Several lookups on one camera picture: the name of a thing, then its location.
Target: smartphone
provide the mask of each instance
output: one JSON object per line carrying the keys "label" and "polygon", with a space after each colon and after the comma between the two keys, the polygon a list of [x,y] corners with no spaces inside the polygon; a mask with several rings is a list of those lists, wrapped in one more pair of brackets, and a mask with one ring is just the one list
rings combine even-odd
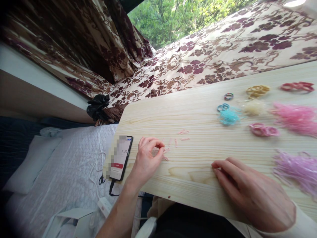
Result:
{"label": "smartphone", "polygon": [[111,164],[110,178],[121,181],[124,176],[126,164],[128,162],[131,146],[133,142],[132,136],[127,136],[124,141],[119,143],[117,154],[114,157],[114,163]]}

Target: cream sleeve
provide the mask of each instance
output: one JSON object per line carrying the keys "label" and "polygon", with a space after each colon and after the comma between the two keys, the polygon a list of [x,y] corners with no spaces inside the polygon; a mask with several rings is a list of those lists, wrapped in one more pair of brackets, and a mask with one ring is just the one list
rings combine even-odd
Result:
{"label": "cream sleeve", "polygon": [[257,232],[263,238],[316,238],[317,223],[296,205],[296,222],[291,228],[278,233]]}

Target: person's right hand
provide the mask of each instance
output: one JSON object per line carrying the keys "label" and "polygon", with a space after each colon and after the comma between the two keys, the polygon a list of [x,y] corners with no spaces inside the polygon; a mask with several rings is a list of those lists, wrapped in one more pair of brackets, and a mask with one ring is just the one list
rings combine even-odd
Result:
{"label": "person's right hand", "polygon": [[[159,148],[156,156],[152,155],[153,148]],[[164,158],[165,145],[155,137],[142,137],[139,142],[139,150],[127,181],[131,182],[139,190],[155,174]]]}
{"label": "person's right hand", "polygon": [[281,232],[296,221],[296,206],[273,179],[234,158],[211,164],[221,186],[255,228]]}

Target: foliage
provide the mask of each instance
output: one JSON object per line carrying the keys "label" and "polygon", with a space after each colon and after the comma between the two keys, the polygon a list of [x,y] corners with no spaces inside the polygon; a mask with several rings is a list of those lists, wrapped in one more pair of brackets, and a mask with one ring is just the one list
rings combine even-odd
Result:
{"label": "foliage", "polygon": [[256,0],[145,0],[128,16],[155,49],[209,26]]}

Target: light wood desk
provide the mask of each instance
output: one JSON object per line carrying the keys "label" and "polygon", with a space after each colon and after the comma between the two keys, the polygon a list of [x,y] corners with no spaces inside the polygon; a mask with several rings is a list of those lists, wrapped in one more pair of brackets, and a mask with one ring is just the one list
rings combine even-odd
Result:
{"label": "light wood desk", "polygon": [[[142,136],[165,138],[167,145],[173,142],[154,177],[142,188],[150,194],[170,199],[208,212],[243,221],[220,187],[210,164],[214,160],[224,160],[232,156],[261,173],[276,179],[272,172],[272,156],[275,149],[290,154],[306,151],[317,156],[317,139],[301,136],[279,128],[280,137],[259,138],[254,136],[248,125],[254,122],[274,125],[274,116],[266,113],[257,117],[246,117],[241,123],[225,127],[218,119],[217,106],[224,102],[224,94],[234,93],[231,106],[239,106],[238,101],[247,99],[245,90],[254,85],[268,85],[271,91],[261,100],[273,108],[272,102],[317,106],[317,91],[303,94],[285,92],[279,88],[283,83],[311,82],[317,88],[317,61],[249,75],[224,82],[188,89],[172,94],[150,98],[129,104],[122,115],[116,136],[133,136],[134,142],[126,167],[123,183],[133,167]],[[177,134],[182,129],[186,135]],[[297,188],[283,186],[287,194],[301,209],[317,221],[317,203]]]}

